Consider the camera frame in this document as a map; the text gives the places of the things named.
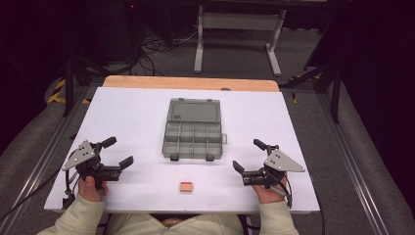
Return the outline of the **white table board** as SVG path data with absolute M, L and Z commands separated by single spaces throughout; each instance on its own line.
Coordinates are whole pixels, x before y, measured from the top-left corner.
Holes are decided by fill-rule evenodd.
M 217 99 L 222 130 L 227 136 L 220 160 L 172 162 L 161 153 L 164 126 L 172 98 Z M 117 165 L 132 156 L 134 163 L 109 185 L 107 212 L 256 213 L 252 188 L 233 168 L 238 162 L 256 170 L 266 158 L 254 145 L 259 139 L 302 164 L 298 138 L 284 97 L 279 92 L 99 88 L 73 141 L 116 143 L 103 150 L 102 162 Z M 181 193 L 181 182 L 192 182 L 191 193 Z

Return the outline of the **white metal stand frame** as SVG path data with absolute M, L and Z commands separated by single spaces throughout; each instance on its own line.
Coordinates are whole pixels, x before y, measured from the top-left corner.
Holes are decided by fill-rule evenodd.
M 282 72 L 277 61 L 275 49 L 283 28 L 286 13 L 286 10 L 281 10 L 277 15 L 210 13 L 205 11 L 205 7 L 203 5 L 200 5 L 197 21 L 198 43 L 196 48 L 194 73 L 201 73 L 203 70 L 204 30 L 206 28 L 238 29 L 273 32 L 273 38 L 268 44 L 265 45 L 265 50 L 273 74 L 275 76 L 280 76 Z

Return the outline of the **person's lap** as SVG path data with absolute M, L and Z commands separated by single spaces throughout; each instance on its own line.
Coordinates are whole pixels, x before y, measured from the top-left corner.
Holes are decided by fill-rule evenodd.
M 116 214 L 107 225 L 105 235 L 244 235 L 235 214 L 201 214 L 180 220 L 170 227 L 146 213 Z

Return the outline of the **yellow black hazard tape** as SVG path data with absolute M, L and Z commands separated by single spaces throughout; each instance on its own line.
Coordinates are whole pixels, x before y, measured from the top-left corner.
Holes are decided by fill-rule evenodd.
M 64 78 L 61 78 L 59 82 L 56 84 L 54 90 L 52 91 L 52 94 L 47 99 L 48 103 L 61 103 L 65 104 L 67 100 L 60 96 L 60 92 L 63 90 L 63 87 L 66 85 L 66 80 Z

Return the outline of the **aluminium floor rail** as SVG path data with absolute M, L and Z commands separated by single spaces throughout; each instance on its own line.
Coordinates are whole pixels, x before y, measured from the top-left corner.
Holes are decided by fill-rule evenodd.
M 0 235 L 35 235 L 60 216 L 44 204 L 95 91 L 76 88 L 67 117 L 63 104 L 48 104 L 0 155 Z
M 354 155 L 346 142 L 346 138 L 342 132 L 342 129 L 332 117 L 330 99 L 322 94 L 317 94 L 316 97 L 326 119 L 329 122 L 331 129 L 334 132 L 335 139 L 340 145 L 342 159 L 345 163 L 346 170 L 374 234 L 390 235 L 390 232 L 374 201 L 373 194 L 370 192 L 369 187 L 363 178 L 362 172 L 357 165 Z

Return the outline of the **grey plastic organizer box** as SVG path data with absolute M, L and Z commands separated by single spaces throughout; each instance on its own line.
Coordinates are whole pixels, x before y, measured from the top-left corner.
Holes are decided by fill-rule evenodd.
M 220 101 L 172 98 L 161 152 L 173 162 L 181 159 L 220 160 L 225 143 Z

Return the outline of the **black tripod stand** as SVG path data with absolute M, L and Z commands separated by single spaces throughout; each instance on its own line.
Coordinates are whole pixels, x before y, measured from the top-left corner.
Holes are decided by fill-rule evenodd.
M 326 65 L 321 68 L 306 72 L 301 76 L 297 76 L 294 80 L 290 80 L 289 82 L 280 85 L 280 88 L 294 88 L 295 86 L 306 82 L 316 75 L 319 76 L 318 81 L 313 87 L 316 93 L 325 93 L 329 87 L 332 87 L 330 114 L 333 121 L 338 123 L 338 109 L 342 81 L 339 75 L 339 68 L 336 65 Z
M 65 68 L 64 79 L 66 81 L 66 107 L 64 117 L 67 117 L 74 106 L 74 82 L 81 86 L 89 86 L 92 82 L 93 69 L 98 75 L 110 75 L 111 73 L 102 66 L 89 61 L 81 56 L 70 56 Z

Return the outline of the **person's left hand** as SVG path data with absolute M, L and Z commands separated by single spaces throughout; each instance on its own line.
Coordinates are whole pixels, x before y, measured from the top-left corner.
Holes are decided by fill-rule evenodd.
M 102 188 L 97 189 L 95 179 L 92 176 L 86 176 L 80 179 L 78 183 L 78 194 L 89 202 L 100 202 L 101 196 L 109 194 L 109 187 L 106 181 L 102 182 Z

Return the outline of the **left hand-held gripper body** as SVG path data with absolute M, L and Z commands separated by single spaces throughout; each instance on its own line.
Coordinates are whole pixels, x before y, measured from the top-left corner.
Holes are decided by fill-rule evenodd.
M 102 149 L 101 142 L 91 143 L 84 140 L 69 155 L 69 159 L 62 167 L 62 171 L 66 173 L 67 188 L 73 182 L 69 175 L 69 170 L 73 167 L 82 179 L 86 176 L 92 176 L 95 179 L 97 189 L 102 188 L 103 181 L 119 181 L 122 170 L 119 166 L 106 166 L 101 163 Z

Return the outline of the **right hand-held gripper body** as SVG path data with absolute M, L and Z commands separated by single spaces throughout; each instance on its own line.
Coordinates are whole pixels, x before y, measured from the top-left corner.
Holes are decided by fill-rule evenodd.
M 242 180 L 245 186 L 262 185 L 266 189 L 278 185 L 287 171 L 305 172 L 305 168 L 283 153 L 278 145 L 258 145 L 265 151 L 267 158 L 258 170 L 245 171 L 242 168 Z

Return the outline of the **person's right hand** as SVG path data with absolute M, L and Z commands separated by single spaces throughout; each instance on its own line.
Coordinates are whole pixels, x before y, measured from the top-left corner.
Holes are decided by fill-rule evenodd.
M 285 197 L 273 189 L 265 189 L 261 185 L 253 185 L 252 188 L 257 194 L 258 201 L 261 204 L 271 204 L 285 201 Z

